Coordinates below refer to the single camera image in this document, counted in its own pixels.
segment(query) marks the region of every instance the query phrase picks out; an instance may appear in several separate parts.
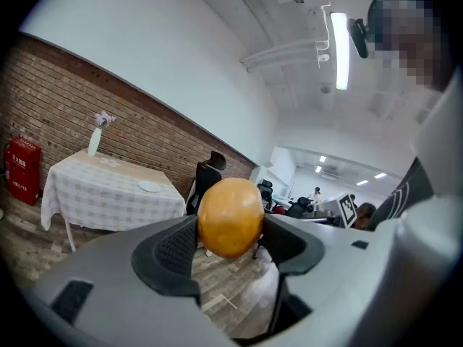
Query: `desk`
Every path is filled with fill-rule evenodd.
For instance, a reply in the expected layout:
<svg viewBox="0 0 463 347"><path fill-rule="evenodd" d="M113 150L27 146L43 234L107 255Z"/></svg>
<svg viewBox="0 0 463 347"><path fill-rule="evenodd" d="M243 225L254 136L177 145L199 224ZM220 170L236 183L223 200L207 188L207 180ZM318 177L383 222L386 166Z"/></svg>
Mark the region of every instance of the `desk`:
<svg viewBox="0 0 463 347"><path fill-rule="evenodd" d="M157 183L159 192L147 192L140 180ZM75 251L70 223L88 228L123 231L185 212L185 201L160 171L87 150L52 166L43 190L41 223L48 230L51 216L60 213Z"/></svg>
<svg viewBox="0 0 463 347"><path fill-rule="evenodd" d="M289 203L289 199L285 197L279 197L276 195L272 195L272 200L277 203L278 205L283 206L284 208L288 209L292 206L291 203Z"/></svg>

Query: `black slot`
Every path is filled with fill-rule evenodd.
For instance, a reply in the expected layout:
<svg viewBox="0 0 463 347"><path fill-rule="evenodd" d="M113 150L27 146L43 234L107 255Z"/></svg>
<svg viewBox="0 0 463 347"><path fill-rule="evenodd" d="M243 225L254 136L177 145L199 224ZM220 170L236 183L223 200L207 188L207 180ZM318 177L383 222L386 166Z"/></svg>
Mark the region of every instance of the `black slot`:
<svg viewBox="0 0 463 347"><path fill-rule="evenodd" d="M360 249L367 249L368 243L366 241L363 241L363 240L357 240L357 241L354 241L354 243L352 243L351 246L357 247L357 248L360 248Z"/></svg>
<svg viewBox="0 0 463 347"><path fill-rule="evenodd" d="M92 288L93 284L71 280L56 297L51 309L72 325Z"/></svg>

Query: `white wall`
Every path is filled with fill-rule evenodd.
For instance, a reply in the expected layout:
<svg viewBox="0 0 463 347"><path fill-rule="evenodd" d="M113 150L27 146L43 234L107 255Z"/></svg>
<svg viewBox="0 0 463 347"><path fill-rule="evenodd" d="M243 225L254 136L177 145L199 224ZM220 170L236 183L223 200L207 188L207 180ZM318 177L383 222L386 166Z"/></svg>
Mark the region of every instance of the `white wall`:
<svg viewBox="0 0 463 347"><path fill-rule="evenodd" d="M310 193L315 191L316 187L320 187L322 200L336 196L342 192L354 194L355 204L357 206L368 202L374 204L378 208L385 200L385 197L362 191L361 188L351 187L338 181L324 179L315 172L309 171L305 168L296 169L296 173L294 175L294 186L291 193L293 198L297 199L299 197L308 197Z"/></svg>
<svg viewBox="0 0 463 347"><path fill-rule="evenodd" d="M20 30L156 97L253 162L268 162L273 99L203 0L42 0Z"/></svg>
<svg viewBox="0 0 463 347"><path fill-rule="evenodd" d="M298 111L280 116L276 141L280 147L309 150L404 176L414 158L409 143L417 128L411 126L389 126L358 109L330 114Z"/></svg>
<svg viewBox="0 0 463 347"><path fill-rule="evenodd" d="M268 171L280 179L286 185L289 185L296 171L296 162L289 150L282 147L275 147L270 157L271 166Z"/></svg>
<svg viewBox="0 0 463 347"><path fill-rule="evenodd" d="M263 179L269 180L273 184L274 194L286 195L289 193L289 186L296 171L296 163L292 154L287 149L275 147L270 162L272 162L273 166L267 169L263 176L259 176L257 184L262 182Z"/></svg>

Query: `ceiling light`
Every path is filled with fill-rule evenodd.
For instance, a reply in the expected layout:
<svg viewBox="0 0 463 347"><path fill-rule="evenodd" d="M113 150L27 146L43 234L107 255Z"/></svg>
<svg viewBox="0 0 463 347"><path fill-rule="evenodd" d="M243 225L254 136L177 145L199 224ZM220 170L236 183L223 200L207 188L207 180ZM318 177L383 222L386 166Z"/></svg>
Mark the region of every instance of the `ceiling light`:
<svg viewBox="0 0 463 347"><path fill-rule="evenodd" d="M349 81L349 33L345 13L331 13L336 42L336 89L346 90Z"/></svg>

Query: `table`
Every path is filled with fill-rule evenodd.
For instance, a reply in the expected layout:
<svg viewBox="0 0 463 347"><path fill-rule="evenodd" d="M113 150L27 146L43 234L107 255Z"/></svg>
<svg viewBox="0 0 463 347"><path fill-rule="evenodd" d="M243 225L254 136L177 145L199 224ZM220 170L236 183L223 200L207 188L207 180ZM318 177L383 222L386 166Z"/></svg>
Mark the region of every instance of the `table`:
<svg viewBox="0 0 463 347"><path fill-rule="evenodd" d="M160 192L137 185L152 181ZM184 215L185 201L164 173L87 150L52 166L43 190L41 223L48 230L60 213L75 251L70 223L88 228L123 231Z"/></svg>
<svg viewBox="0 0 463 347"><path fill-rule="evenodd" d="M289 199L288 198L285 198L285 197L278 197L276 195L273 195L272 196L272 200L279 204L279 205L282 205L284 208L288 209L292 206L291 203L289 203Z"/></svg>

